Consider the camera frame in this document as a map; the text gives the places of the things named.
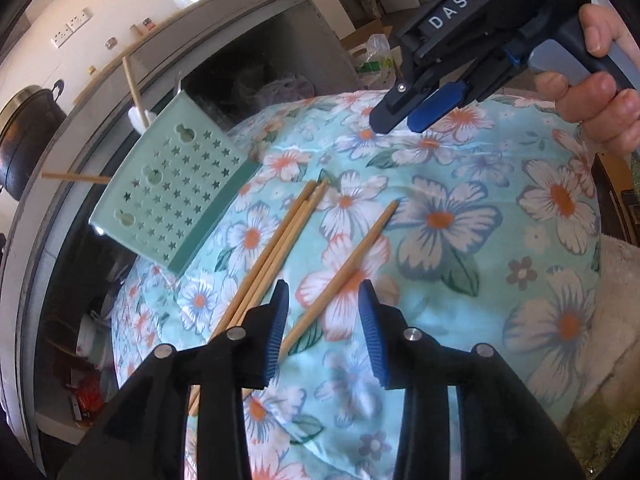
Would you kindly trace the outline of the person's right hand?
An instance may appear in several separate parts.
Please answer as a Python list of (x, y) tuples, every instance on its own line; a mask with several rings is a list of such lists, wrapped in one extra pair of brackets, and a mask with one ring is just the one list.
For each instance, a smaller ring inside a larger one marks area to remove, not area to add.
[[(578, 13), (588, 53), (602, 58), (617, 44), (632, 62), (639, 62), (639, 47), (616, 11), (585, 4)], [(535, 76), (540, 95), (555, 104), (566, 122), (582, 126), (582, 133), (620, 158), (639, 147), (639, 93), (618, 91), (608, 73), (591, 75), (572, 87), (565, 76), (544, 72)]]

